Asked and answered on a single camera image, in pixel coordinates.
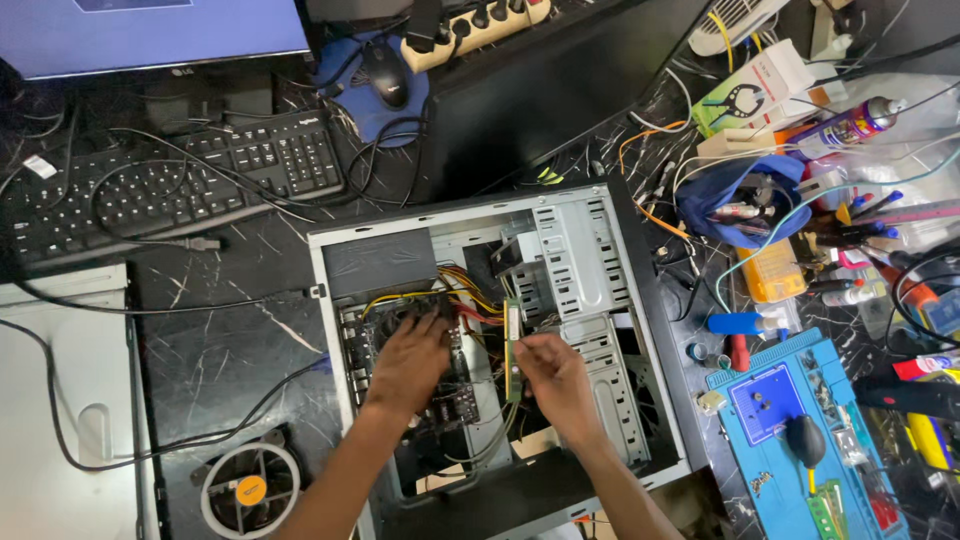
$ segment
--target blue pouch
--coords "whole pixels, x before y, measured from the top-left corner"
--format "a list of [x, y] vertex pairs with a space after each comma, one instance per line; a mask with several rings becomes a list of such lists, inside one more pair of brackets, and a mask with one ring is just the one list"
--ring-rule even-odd
[[[688, 180], [677, 190], [677, 206], [686, 226], [696, 234], [709, 236], [738, 248], [756, 249], [762, 246], [767, 240], [766, 236], [742, 233], [734, 227], [708, 219], [715, 210], [727, 204], [749, 173], [769, 174], [790, 198], [790, 201], [786, 201], [783, 193], [774, 193], [774, 206], [778, 209], [775, 219], [782, 219], [791, 208], [802, 201], [797, 193], [797, 185], [804, 173], [804, 164], [799, 160], [787, 156], [764, 156], [725, 161], [706, 169], [703, 174]], [[803, 207], [790, 216], [774, 234], [771, 243], [799, 231], [812, 213], [809, 207]]]

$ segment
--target black marble desk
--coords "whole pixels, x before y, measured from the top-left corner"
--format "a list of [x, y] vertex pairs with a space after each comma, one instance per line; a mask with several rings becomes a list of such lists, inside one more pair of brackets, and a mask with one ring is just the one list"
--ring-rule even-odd
[[[690, 82], [696, 99], [698, 82]], [[671, 80], [664, 78], [653, 99], [638, 109], [649, 121], [664, 125], [685, 114], [683, 96], [672, 85]], [[618, 172], [618, 147], [638, 131], [625, 118], [614, 119], [594, 131], [601, 161], [608, 172]], [[346, 134], [339, 135], [341, 159], [348, 159], [356, 142], [350, 141]], [[690, 129], [680, 134], [651, 135], [630, 145], [624, 157], [624, 177], [630, 191], [639, 189], [643, 183], [656, 182], [668, 159], [679, 161], [683, 153], [694, 156], [693, 146], [701, 140], [695, 130]], [[572, 164], [575, 158], [570, 156], [567, 163]], [[380, 188], [395, 189], [398, 194], [405, 191], [410, 162], [402, 150], [389, 151], [379, 157], [377, 167], [374, 179]], [[313, 272], [305, 235], [335, 225], [338, 217], [385, 210], [388, 209], [357, 201], [330, 213], [320, 212], [316, 216], [324, 220], [320, 225], [278, 214], [264, 215], [219, 231], [218, 235], [227, 243], [220, 254], [185, 254], [164, 248], [139, 252], [128, 257], [135, 291], [143, 306], [177, 307], [223, 303], [309, 287], [313, 284]], [[669, 234], [652, 223], [642, 231], [624, 234], [644, 234], [652, 249], [667, 245], [671, 253], [682, 253], [680, 243], [669, 241]], [[703, 269], [708, 274], [708, 283], [712, 283], [710, 277], [715, 279], [727, 268], [727, 258], [724, 253], [708, 251], [708, 264]], [[664, 289], [669, 316], [676, 317], [689, 293], [666, 274], [660, 276], [660, 286]], [[741, 282], [734, 288], [738, 291], [736, 304], [742, 308], [749, 298], [743, 295]], [[721, 288], [721, 293], [729, 294], [728, 288]], [[719, 336], [705, 330], [707, 315], [718, 308], [702, 290], [689, 316], [673, 325], [691, 399], [706, 388], [708, 370], [694, 364], [683, 350], [692, 341], [709, 345], [719, 342]], [[883, 361], [883, 353], [857, 325], [854, 314], [850, 308], [827, 310], [816, 302], [804, 303], [802, 308], [804, 324], [819, 326], [824, 334], [831, 336], [845, 354], [848, 372], [859, 376], [870, 373], [872, 365]], [[145, 317], [139, 330], [158, 444], [236, 425], [278, 381], [311, 363], [325, 350], [319, 306], [310, 300]], [[752, 352], [770, 345], [772, 343], [759, 340], [750, 342]], [[324, 458], [336, 446], [341, 430], [332, 377], [322, 372], [307, 373], [288, 384], [263, 410], [254, 426], [228, 442], [168, 454], [160, 459], [159, 472], [165, 483], [169, 518], [163, 525], [171, 529], [175, 540], [218, 538], [203, 523], [200, 488], [191, 483], [191, 471], [274, 426], [289, 423], [308, 474], [316, 475], [322, 470]], [[747, 485], [739, 474], [719, 421], [706, 416], [701, 416], [700, 421], [713, 474], [734, 534], [739, 539], [762, 538]]]

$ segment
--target computer mouse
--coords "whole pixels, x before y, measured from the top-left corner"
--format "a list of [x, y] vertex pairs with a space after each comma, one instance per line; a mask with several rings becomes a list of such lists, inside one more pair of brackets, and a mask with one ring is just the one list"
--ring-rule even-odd
[[363, 66], [370, 83], [388, 109], [400, 110], [410, 99], [403, 60], [385, 41], [370, 41], [363, 48]]

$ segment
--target black keyboard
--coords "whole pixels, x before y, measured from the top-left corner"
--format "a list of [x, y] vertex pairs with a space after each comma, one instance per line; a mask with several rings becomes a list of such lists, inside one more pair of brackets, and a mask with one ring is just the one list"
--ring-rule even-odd
[[[62, 172], [43, 180], [24, 170], [8, 186], [2, 211], [13, 226], [15, 251], [25, 268], [53, 268], [136, 247], [104, 234], [93, 219], [122, 236], [164, 239], [202, 233], [273, 209], [260, 196], [196, 162], [184, 173], [177, 162], [183, 155], [175, 149], [145, 137], [132, 140], [135, 146], [126, 149], [75, 156], [69, 189], [53, 208], [48, 207], [62, 194]], [[211, 165], [242, 173], [278, 197], [309, 200], [344, 188], [329, 132], [315, 111], [246, 124], [232, 134], [203, 131], [168, 140]], [[145, 162], [102, 184], [97, 215], [90, 215], [91, 187], [114, 168], [138, 161]], [[181, 178], [180, 187], [163, 196]]]

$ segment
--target mouse pad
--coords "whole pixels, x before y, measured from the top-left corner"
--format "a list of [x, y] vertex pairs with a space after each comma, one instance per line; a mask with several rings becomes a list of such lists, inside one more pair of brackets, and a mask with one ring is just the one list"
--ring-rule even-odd
[[[363, 46], [363, 41], [373, 36], [376, 36], [376, 32], [366, 32], [355, 36], [361, 41], [360, 43], [353, 39], [344, 38], [338, 39], [324, 47], [324, 50], [321, 51], [323, 61], [317, 70], [317, 74], [313, 77], [314, 83], [322, 83], [329, 79], [337, 72], [337, 69], [340, 68], [357, 47]], [[387, 42], [399, 56], [400, 37], [390, 36], [387, 38]], [[389, 110], [380, 101], [379, 96], [376, 94], [376, 89], [372, 85], [350, 86], [350, 77], [353, 76], [353, 73], [363, 63], [362, 56], [363, 55], [357, 55], [357, 58], [353, 59], [347, 69], [344, 70], [344, 73], [337, 79], [337, 83], [343, 86], [344, 91], [333, 98], [333, 101], [347, 111], [350, 119], [356, 124], [360, 140], [368, 143], [373, 142], [376, 134], [383, 129], [383, 126], [385, 126], [387, 122], [390, 122], [394, 118], [400, 118], [401, 116], [420, 116], [420, 112], [423, 110], [423, 102], [426, 101], [427, 94], [430, 93], [430, 83], [427, 80], [426, 72], [415, 75], [403, 57], [400, 57], [400, 61], [403, 63], [403, 70], [406, 72], [410, 99], [406, 107], [402, 110]], [[404, 122], [392, 126], [387, 130], [385, 135], [414, 132], [417, 128], [417, 122]], [[381, 143], [380, 146], [395, 148], [409, 144], [414, 138], [413, 135], [410, 135], [410, 137], [397, 137]]]

